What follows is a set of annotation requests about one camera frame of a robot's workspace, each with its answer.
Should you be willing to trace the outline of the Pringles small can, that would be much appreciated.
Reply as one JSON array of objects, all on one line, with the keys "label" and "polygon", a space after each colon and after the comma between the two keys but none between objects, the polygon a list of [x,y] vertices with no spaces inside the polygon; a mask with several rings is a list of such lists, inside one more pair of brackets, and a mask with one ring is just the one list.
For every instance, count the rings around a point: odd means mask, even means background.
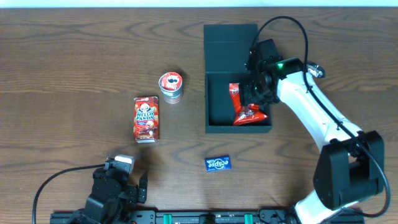
[{"label": "Pringles small can", "polygon": [[176,104],[183,96],[183,79],[177,72],[167,72],[159,78],[159,88],[167,103]]}]

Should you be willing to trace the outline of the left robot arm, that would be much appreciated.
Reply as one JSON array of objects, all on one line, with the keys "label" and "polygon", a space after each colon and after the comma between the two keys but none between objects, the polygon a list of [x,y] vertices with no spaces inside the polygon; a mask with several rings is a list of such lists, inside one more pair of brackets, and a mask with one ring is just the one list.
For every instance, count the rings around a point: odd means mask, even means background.
[{"label": "left robot arm", "polygon": [[109,158],[93,173],[93,186],[85,207],[74,214],[70,223],[126,223],[137,204],[147,199],[148,179],[144,173],[139,184],[129,183],[135,158],[118,155]]}]

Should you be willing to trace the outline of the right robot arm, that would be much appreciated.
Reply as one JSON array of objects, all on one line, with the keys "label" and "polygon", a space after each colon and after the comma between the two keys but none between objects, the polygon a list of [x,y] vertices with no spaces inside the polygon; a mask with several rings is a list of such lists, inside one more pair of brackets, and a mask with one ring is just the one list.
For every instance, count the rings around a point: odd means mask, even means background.
[{"label": "right robot arm", "polygon": [[285,214],[286,223],[328,223],[342,215],[376,218],[391,202],[384,173],[384,141],[342,115],[317,87],[324,69],[298,58],[251,56],[251,76],[240,83],[241,102],[285,103],[306,127],[320,157],[314,190]]}]

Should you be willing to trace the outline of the Hello Panda red box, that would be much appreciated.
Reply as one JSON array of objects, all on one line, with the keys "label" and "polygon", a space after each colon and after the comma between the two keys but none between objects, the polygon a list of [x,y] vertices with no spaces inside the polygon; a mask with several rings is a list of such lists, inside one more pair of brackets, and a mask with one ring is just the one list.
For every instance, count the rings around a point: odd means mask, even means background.
[{"label": "Hello Panda red box", "polygon": [[159,99],[143,96],[134,99],[134,140],[151,143],[159,140]]}]

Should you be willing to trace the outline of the red Hacks candy bag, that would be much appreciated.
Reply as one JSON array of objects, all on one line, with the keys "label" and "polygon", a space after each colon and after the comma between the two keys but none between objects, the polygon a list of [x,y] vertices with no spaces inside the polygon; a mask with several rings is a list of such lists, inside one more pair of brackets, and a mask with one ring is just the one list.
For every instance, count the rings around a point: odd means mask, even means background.
[{"label": "red Hacks candy bag", "polygon": [[260,110],[259,105],[251,103],[247,106],[243,106],[241,104],[238,83],[229,84],[229,94],[236,112],[236,117],[233,122],[234,126],[257,123],[268,118],[268,116]]}]

